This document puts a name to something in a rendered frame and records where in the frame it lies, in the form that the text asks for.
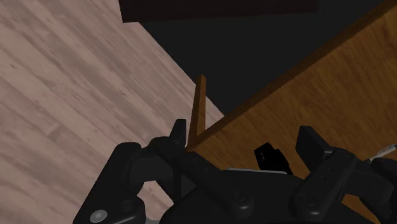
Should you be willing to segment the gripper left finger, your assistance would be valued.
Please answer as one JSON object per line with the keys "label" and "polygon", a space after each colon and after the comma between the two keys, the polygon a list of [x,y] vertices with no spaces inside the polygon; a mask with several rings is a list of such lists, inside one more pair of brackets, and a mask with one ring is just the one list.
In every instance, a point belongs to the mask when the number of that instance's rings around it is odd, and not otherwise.
{"label": "gripper left finger", "polygon": [[186,120],[177,119],[169,136],[146,147],[116,146],[76,214],[73,224],[148,224],[138,197],[156,181],[173,205],[159,224],[236,224],[253,215],[254,198],[198,153],[187,153]]}

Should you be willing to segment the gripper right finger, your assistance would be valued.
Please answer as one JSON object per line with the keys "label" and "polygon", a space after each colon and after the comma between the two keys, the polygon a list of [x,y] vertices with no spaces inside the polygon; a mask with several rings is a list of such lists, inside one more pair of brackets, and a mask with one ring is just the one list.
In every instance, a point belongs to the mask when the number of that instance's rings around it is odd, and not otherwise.
{"label": "gripper right finger", "polygon": [[364,224],[351,209],[345,214],[337,211],[350,194],[359,197],[381,224],[397,224],[397,161],[380,154],[360,160],[350,151],[330,146],[305,125],[299,128],[295,149],[310,171],[291,198],[297,220]]}

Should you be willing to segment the small black angular object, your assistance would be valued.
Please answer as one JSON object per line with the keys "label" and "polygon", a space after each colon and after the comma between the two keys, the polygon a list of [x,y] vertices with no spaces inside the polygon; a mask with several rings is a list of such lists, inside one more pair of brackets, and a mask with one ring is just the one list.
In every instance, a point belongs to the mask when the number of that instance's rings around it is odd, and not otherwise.
{"label": "small black angular object", "polygon": [[275,149],[270,143],[255,149],[254,155],[261,170],[284,171],[286,174],[292,174],[286,157],[280,149]]}

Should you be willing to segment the thin grey metal rod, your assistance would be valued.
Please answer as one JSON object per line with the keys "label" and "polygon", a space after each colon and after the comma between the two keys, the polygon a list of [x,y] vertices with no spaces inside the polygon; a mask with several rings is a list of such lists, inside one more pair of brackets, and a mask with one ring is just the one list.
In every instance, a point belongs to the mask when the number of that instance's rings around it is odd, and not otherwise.
{"label": "thin grey metal rod", "polygon": [[387,154],[394,152],[397,149],[397,144],[392,144],[389,145],[388,147],[381,149],[380,151],[378,151],[374,156],[369,158],[369,161],[373,161],[375,158],[380,158],[380,157],[384,157]]}

